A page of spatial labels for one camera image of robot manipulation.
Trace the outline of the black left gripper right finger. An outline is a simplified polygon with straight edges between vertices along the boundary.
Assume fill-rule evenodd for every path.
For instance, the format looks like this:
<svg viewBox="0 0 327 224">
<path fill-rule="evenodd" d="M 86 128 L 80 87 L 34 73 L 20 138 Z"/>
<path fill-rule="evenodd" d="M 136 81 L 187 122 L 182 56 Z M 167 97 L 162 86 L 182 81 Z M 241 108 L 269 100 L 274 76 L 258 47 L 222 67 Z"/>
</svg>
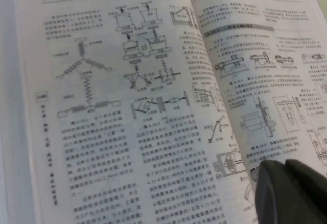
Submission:
<svg viewBox="0 0 327 224">
<path fill-rule="evenodd" d="M 285 166 L 311 199 L 326 199 L 326 177 L 296 159 L 287 159 Z"/>
</svg>

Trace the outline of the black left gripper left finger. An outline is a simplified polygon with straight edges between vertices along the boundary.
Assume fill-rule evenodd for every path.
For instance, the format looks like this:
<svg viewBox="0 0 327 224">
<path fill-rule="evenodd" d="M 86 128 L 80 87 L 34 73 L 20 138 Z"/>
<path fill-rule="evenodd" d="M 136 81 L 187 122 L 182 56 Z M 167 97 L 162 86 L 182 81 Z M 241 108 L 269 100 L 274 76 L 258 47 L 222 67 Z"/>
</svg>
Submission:
<svg viewBox="0 0 327 224">
<path fill-rule="evenodd" d="M 261 161 L 255 207 L 259 223 L 326 223 L 326 199 L 311 199 L 285 162 Z"/>
</svg>

